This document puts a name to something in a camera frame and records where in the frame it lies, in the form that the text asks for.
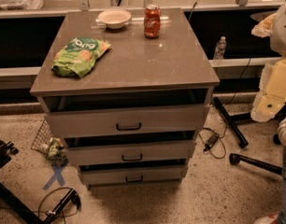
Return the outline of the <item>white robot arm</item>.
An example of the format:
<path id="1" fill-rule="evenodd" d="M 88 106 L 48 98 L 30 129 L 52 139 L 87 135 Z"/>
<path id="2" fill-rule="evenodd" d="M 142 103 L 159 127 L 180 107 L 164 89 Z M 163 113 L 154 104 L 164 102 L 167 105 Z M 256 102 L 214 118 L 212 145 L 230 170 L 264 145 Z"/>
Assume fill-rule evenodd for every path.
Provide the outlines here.
<path id="1" fill-rule="evenodd" d="M 281 58 L 267 63 L 262 70 L 259 92 L 255 96 L 250 116 L 258 122 L 274 118 L 286 103 L 286 1 L 251 31 L 259 37 L 270 37 L 270 48 Z"/>

